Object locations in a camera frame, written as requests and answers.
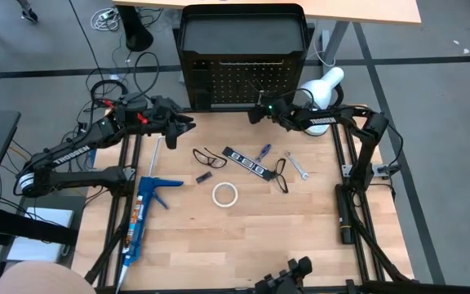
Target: wooden table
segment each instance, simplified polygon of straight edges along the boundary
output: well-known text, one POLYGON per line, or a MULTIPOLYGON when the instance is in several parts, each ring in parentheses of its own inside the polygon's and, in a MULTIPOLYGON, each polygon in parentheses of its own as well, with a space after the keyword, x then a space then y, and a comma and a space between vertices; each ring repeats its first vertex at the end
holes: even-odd
POLYGON ((306 17, 337 20, 323 59, 333 62, 350 21, 420 25, 416 0, 113 0, 119 6, 150 6, 182 9, 193 4, 297 3, 306 17))
MULTIPOLYGON (((339 240, 334 188, 341 179, 329 132, 314 138, 286 132, 269 120, 250 125, 244 113, 191 116, 197 127, 179 138, 176 150, 161 144, 153 170, 153 176, 183 180, 184 185, 157 191, 170 210, 156 202, 150 205, 142 257, 131 266, 122 289, 253 287, 266 274, 277 277, 290 258, 303 256, 313 262, 313 272, 305 279, 307 286, 344 285, 348 278, 360 283, 354 246, 342 245, 339 240), (276 161, 289 150, 309 173, 309 180, 302 180, 288 161, 283 175, 290 192, 283 194, 275 180, 266 182, 250 175, 234 162, 214 170, 198 163, 192 155, 193 148, 207 147, 221 154, 229 146, 256 156, 266 143, 273 147, 263 165, 274 169, 276 161), (208 171, 213 177, 198 185, 195 178, 208 171), (219 208, 211 201, 213 187, 222 181, 237 186, 239 199, 233 207, 219 208)), ((143 139, 140 176, 148 172, 156 139, 143 139)), ((119 150, 120 144, 100 149, 96 167, 116 165, 119 150)), ((378 150, 374 162, 381 162, 378 150)), ((367 198, 379 245, 403 274, 411 276, 389 188, 371 186, 367 198)), ((110 195, 105 194, 84 211, 72 266, 81 275, 101 253, 110 203, 110 195)), ((374 273, 368 250, 368 266, 374 273)), ((115 260, 112 256, 111 270, 115 260)))

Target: white lamp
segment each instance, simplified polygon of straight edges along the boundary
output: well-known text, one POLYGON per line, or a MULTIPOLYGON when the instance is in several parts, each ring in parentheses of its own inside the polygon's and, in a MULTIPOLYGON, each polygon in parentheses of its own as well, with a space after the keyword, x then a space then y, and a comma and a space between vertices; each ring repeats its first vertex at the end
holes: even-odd
MULTIPOLYGON (((327 109, 327 106, 329 106, 331 101, 333 88, 335 88, 343 78, 344 71, 341 68, 334 67, 324 74, 322 78, 306 82, 300 87, 313 93, 315 102, 314 106, 316 109, 327 109)), ((311 96, 309 93, 304 91, 304 94, 306 95, 305 97, 308 99, 308 102, 311 104, 311 96)), ((311 136, 322 136, 326 133, 328 127, 328 125, 314 126, 308 128, 306 132, 311 136)))

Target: black pegboard crate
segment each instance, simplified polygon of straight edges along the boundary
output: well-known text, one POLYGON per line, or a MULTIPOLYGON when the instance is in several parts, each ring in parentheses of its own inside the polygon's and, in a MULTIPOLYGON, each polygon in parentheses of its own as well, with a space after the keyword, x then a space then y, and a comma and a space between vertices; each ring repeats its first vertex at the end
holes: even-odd
POLYGON ((190 107, 254 104, 260 90, 293 91, 313 30, 297 4, 185 7, 174 35, 190 107))

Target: eyeglasses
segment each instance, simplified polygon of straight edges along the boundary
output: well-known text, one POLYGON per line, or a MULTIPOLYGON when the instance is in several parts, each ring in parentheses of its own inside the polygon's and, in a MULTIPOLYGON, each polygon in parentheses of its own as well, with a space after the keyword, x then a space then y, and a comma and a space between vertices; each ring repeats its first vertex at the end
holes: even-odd
POLYGON ((274 179, 277 179, 278 186, 281 188, 283 193, 287 194, 289 193, 289 190, 287 189, 286 179, 282 175, 285 165, 286 165, 286 160, 284 158, 278 159, 277 165, 275 166, 275 170, 272 171, 272 177, 274 179))
POLYGON ((198 162, 204 165, 213 167, 213 168, 221 168, 225 166, 226 163, 228 162, 228 160, 221 158, 219 155, 213 154, 212 152, 210 152, 210 150, 206 148, 204 150, 206 150, 209 154, 213 155, 214 157, 205 155, 204 153, 202 153, 201 151, 197 149, 193 149, 193 156, 195 156, 195 159, 198 162))

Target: silver wrench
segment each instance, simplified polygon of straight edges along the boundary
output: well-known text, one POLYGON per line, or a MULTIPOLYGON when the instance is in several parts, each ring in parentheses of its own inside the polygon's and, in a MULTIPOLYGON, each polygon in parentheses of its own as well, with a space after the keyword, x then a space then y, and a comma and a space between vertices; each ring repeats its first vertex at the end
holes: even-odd
POLYGON ((293 158, 293 156, 291 155, 291 152, 290 151, 286 151, 285 153, 286 157, 288 157, 290 160, 291 160, 291 163, 293 163, 293 166, 295 166, 295 168, 297 169, 297 171, 299 171, 301 177, 302 177, 302 180, 307 180, 309 178, 309 174, 307 172, 305 172, 302 167, 300 167, 300 165, 296 162, 296 160, 293 158))

